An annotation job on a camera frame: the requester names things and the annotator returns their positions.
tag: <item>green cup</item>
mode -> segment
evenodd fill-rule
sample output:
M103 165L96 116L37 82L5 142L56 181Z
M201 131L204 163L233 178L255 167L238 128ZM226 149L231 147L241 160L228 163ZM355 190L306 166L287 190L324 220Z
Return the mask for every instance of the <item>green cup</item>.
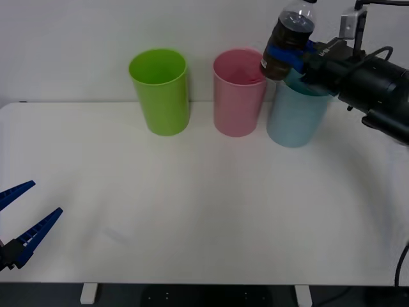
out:
M170 49L152 49L129 64L148 128L160 136L182 132L189 123L187 64Z

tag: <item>brown liquid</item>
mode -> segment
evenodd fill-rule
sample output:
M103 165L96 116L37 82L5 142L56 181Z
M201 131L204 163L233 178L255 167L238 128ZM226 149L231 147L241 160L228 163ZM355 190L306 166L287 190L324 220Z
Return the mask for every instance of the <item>brown liquid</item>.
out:
M263 61L260 64L260 70L263 75L271 80L280 81L283 80L289 74L291 66L285 62L279 61L267 53L268 46L273 45L280 49L304 49L310 35L313 33L314 24L312 21L303 17L304 23L307 27L300 29L301 31L293 31L288 29L279 19L277 25L274 27L273 33L268 40L268 45L264 51Z

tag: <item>black floor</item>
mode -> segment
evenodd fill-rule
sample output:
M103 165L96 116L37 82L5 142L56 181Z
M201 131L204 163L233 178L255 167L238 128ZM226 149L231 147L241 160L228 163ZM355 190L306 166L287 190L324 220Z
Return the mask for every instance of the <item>black floor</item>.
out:
M346 287L311 287L314 307L343 293ZM353 287L344 296L322 307L400 307L409 306L407 294L391 293L393 288ZM80 307L81 284L9 284L0 283L1 307ZM386 297L382 301L377 295ZM366 296L373 296L371 305ZM251 306L295 307L294 288L246 286L176 286L102 284L95 307L165 307L165 306Z

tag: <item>white wall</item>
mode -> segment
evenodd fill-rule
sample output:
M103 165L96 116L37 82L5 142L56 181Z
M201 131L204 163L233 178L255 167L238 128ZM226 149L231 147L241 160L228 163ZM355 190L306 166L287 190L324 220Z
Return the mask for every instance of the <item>white wall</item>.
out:
M152 47L186 55L194 100L212 99L212 60L238 46L263 49L288 0L2 0L0 101L135 100L128 63ZM319 0L312 38L338 35L354 0ZM409 8L372 6L369 51L396 48L409 68Z

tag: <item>plastic bottle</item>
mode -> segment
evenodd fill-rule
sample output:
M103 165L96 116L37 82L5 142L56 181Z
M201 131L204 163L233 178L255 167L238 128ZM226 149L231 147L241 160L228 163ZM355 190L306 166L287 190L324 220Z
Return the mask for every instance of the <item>plastic bottle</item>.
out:
M317 0L294 0L281 12L260 64L261 72L266 78L280 81L289 74L291 66L271 57L267 53L268 46L302 50L315 28L313 4L316 2Z

